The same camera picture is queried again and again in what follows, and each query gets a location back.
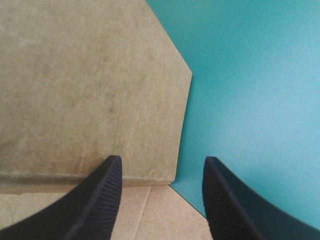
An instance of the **corrugated cardboard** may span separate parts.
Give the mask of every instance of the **corrugated cardboard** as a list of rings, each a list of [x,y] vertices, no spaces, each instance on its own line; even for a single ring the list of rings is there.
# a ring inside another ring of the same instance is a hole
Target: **corrugated cardboard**
[[[61,193],[0,194],[0,229],[36,213]],[[111,240],[212,240],[207,220],[169,186],[128,187]]]
[[[125,185],[175,178],[192,73],[144,0],[3,0],[0,22],[2,192],[64,190],[109,155]]]

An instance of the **cardboard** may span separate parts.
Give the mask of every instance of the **cardboard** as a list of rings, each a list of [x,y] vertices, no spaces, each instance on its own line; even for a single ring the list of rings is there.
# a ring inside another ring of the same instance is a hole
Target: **cardboard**
[[[64,191],[109,155],[125,185],[174,180],[192,73],[144,0],[4,0],[0,21],[1,192]]]

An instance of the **teal background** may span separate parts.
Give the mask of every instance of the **teal background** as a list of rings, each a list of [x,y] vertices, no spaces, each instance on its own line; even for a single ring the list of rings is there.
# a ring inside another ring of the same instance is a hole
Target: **teal background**
[[[193,72],[172,187],[204,214],[216,156],[320,229],[320,2],[147,2]]]

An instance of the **brown cardboard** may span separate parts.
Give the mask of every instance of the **brown cardboard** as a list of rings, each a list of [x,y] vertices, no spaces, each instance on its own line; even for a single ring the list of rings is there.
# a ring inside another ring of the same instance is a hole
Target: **brown cardboard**
[[[153,186],[134,240],[212,240],[207,220],[169,186]]]
[[[0,194],[0,229],[51,204],[63,193]],[[169,186],[122,189],[111,240],[212,240],[206,219]]]
[[[147,3],[0,5],[1,192],[75,185],[109,155],[125,185],[173,181],[192,73]]]

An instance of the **teal surface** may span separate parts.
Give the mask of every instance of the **teal surface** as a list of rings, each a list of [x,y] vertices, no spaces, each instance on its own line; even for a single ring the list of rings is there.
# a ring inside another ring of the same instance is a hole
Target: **teal surface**
[[[320,229],[320,1],[147,2],[193,72],[172,187],[204,214],[216,156]]]

